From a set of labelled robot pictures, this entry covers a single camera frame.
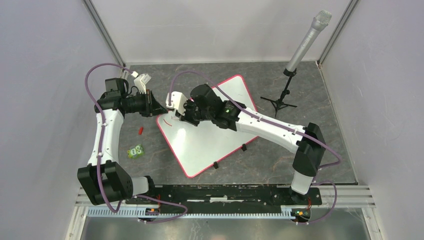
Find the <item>white board with pink rim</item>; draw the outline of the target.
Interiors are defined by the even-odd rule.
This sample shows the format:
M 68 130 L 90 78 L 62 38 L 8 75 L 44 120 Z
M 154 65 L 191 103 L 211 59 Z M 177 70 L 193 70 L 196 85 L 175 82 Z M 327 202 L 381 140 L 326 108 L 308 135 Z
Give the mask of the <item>white board with pink rim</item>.
M 172 111 L 158 116 L 156 123 L 188 178 L 194 178 L 256 139 L 253 134 L 218 128 L 210 121 L 194 126 L 178 120 Z

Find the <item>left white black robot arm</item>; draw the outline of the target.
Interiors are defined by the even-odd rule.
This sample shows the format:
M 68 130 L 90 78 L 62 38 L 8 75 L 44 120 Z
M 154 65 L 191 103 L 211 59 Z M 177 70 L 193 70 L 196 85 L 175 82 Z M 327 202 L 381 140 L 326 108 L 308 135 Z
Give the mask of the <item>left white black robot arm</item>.
M 95 206 L 106 201 L 124 201 L 135 195 L 145 204 L 157 198 L 151 177 L 130 177 L 120 166 L 118 153 L 125 115 L 139 113 L 143 117 L 154 117 L 167 112 L 146 88 L 150 79 L 148 74 L 136 77 L 135 94 L 130 92 L 129 83 L 123 78 L 105 80 L 106 91 L 94 106 L 97 128 L 92 154 L 87 166 L 77 171 L 78 181 Z

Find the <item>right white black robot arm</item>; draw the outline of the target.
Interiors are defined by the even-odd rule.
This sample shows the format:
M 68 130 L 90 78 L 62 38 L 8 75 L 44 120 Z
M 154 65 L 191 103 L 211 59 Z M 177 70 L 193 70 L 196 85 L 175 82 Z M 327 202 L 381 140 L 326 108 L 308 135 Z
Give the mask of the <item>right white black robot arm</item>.
M 182 122 L 198 126 L 209 121 L 220 129 L 247 133 L 271 141 L 294 154 L 294 176 L 289 187 L 289 199 L 302 204 L 309 198 L 309 190 L 323 159 L 324 137 L 314 123 L 294 125 L 263 115 L 241 102 L 221 99 L 208 84 L 195 87 L 190 98 L 181 92 L 168 93 L 167 108 Z

